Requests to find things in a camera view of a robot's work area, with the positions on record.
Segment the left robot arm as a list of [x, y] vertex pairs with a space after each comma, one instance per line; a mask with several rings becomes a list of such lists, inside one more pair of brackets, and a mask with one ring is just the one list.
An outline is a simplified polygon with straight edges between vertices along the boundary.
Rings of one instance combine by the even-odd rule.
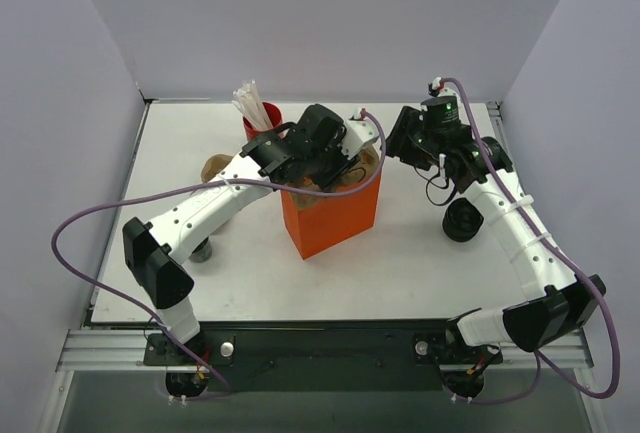
[[125, 223], [125, 264], [172, 334], [167, 343], [172, 357], [190, 364], [203, 351], [200, 324], [189, 299], [194, 281], [183, 265], [205, 250], [210, 235], [277, 184], [308, 178], [323, 191], [332, 188], [377, 137], [369, 120], [345, 120], [312, 104], [298, 121], [254, 137], [204, 188], [171, 210], [147, 222], [132, 218]]

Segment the orange paper bag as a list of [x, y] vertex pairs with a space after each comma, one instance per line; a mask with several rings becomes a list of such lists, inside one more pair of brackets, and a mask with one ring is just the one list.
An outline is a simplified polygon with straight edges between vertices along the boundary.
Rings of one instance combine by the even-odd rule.
[[324, 198], [324, 201], [303, 211], [294, 207], [290, 192], [281, 193], [284, 225], [302, 259], [306, 260], [373, 227], [380, 179], [376, 177], [367, 188], [351, 192], [367, 180], [341, 191], [346, 194], [344, 197]]

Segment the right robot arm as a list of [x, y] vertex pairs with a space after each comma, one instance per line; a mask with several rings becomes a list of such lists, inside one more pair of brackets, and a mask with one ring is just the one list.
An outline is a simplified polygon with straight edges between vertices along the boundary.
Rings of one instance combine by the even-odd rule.
[[575, 273], [546, 249], [552, 238], [525, 194], [501, 144], [476, 139], [459, 117], [453, 96], [405, 106], [386, 139], [386, 154], [415, 169], [436, 167], [458, 198], [445, 211], [442, 227], [453, 241], [467, 242], [490, 230], [506, 254], [524, 302], [478, 310], [453, 321], [445, 333], [446, 354], [464, 361], [479, 346], [511, 342], [533, 352], [583, 327], [597, 299]]

